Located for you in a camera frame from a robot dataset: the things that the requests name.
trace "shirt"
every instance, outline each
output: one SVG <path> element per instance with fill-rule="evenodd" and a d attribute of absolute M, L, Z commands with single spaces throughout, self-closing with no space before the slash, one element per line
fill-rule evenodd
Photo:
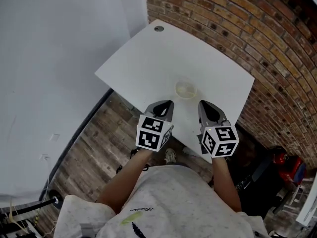
<path fill-rule="evenodd" d="M 168 165 L 142 172 L 119 214 L 108 206 L 65 197 L 55 238 L 268 237 L 260 216 L 236 213 L 197 173 Z"/>

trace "forearm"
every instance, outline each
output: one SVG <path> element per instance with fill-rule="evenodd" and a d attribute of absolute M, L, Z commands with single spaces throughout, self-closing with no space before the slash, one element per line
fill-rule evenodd
<path fill-rule="evenodd" d="M 235 212 L 241 211 L 238 192 L 233 184 L 228 165 L 224 158 L 213 158 L 214 191 Z"/>
<path fill-rule="evenodd" d="M 111 207 L 116 214 L 128 200 L 145 164 L 148 162 L 152 151 L 141 149 L 124 168 L 104 187 L 98 203 Z"/>

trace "sneaker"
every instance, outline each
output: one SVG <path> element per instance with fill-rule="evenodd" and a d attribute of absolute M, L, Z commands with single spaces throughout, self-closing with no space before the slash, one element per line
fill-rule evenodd
<path fill-rule="evenodd" d="M 172 148 L 168 148 L 165 152 L 165 161 L 167 163 L 176 163 L 176 153 Z"/>

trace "person's right arm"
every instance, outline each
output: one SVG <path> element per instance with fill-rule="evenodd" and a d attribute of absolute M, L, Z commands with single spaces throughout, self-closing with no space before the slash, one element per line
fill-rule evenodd
<path fill-rule="evenodd" d="M 233 184 L 224 157 L 213 158 L 213 189 L 217 195 L 235 212 L 241 212 L 241 202 Z"/>

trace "white table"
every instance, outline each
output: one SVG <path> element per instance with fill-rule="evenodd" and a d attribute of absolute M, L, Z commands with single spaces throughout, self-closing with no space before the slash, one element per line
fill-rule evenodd
<path fill-rule="evenodd" d="M 163 31 L 154 30 L 162 26 Z M 141 112 L 160 100 L 175 103 L 173 136 L 205 160 L 200 134 L 198 102 L 221 108 L 234 125 L 254 78 L 217 49 L 168 23 L 156 20 L 135 35 L 97 71 L 96 75 Z M 190 100 L 179 98 L 175 84 L 186 78 L 198 89 Z"/>

